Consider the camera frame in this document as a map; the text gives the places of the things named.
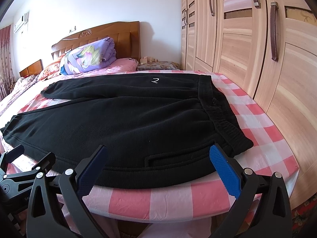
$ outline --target pink pillow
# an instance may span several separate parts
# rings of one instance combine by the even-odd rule
[[[54,62],[52,62],[50,65],[46,66],[45,69],[41,71],[38,80],[39,81],[45,80],[51,74],[54,74],[54,73],[58,72],[59,69],[60,69],[60,65],[61,65],[61,59],[65,55],[66,55],[66,53],[62,54]]]

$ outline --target black clamp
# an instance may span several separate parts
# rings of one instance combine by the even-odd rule
[[[90,158],[83,159],[75,169],[69,168],[49,182],[38,173],[32,188],[27,216],[27,236],[109,238],[96,223],[82,197],[90,193],[107,158],[107,148],[100,146]],[[56,190],[65,204],[81,236],[72,232],[59,206]]]
[[[233,158],[228,158],[217,144],[210,148],[210,159],[224,183],[228,193],[236,195],[225,220],[210,238],[291,238],[291,207],[282,175],[279,172],[272,176],[257,175],[252,169],[243,169]],[[226,179],[222,173],[236,175],[237,182]],[[236,235],[251,207],[256,194],[262,194],[255,216],[250,227],[244,233]]]
[[[8,213],[18,214],[28,207],[31,189],[36,175],[47,173],[55,163],[55,155],[47,154],[31,171],[7,175],[8,164],[24,153],[22,145],[4,152],[0,158],[0,202]]]

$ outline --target small box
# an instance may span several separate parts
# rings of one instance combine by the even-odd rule
[[[143,65],[143,64],[146,64],[146,63],[147,63],[147,57],[141,58],[140,64]]]

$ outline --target wooden headboard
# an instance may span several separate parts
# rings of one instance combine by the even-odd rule
[[[20,77],[37,75],[40,74],[42,70],[42,60],[38,60],[37,62],[31,64],[29,67],[25,68],[23,71],[20,71]]]
[[[134,58],[140,61],[140,22],[114,22],[72,34],[52,46],[53,59],[58,58],[70,49],[95,42],[105,37],[115,41],[117,59]]]

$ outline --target purple blanket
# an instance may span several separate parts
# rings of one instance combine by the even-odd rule
[[[67,53],[61,61],[60,73],[71,75],[102,69],[108,67],[115,60],[114,40],[107,37]]]

